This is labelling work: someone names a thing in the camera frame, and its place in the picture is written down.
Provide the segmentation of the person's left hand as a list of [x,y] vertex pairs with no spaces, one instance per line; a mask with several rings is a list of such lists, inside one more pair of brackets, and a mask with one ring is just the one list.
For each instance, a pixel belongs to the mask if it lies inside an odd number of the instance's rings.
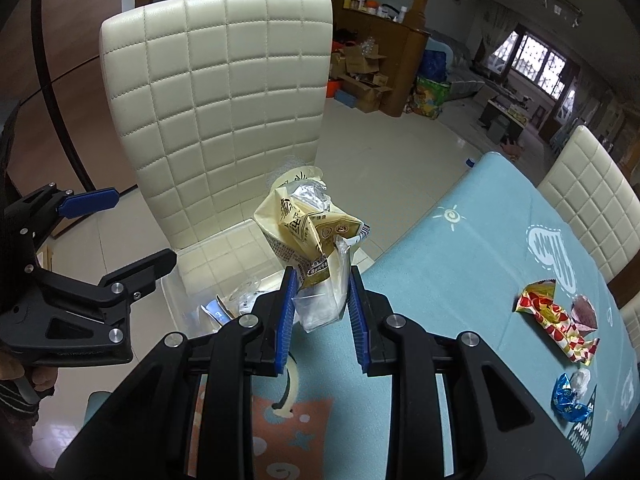
[[58,369],[36,366],[29,372],[15,356],[1,352],[1,379],[13,382],[17,393],[27,405],[36,405],[40,402],[40,394],[54,387]]

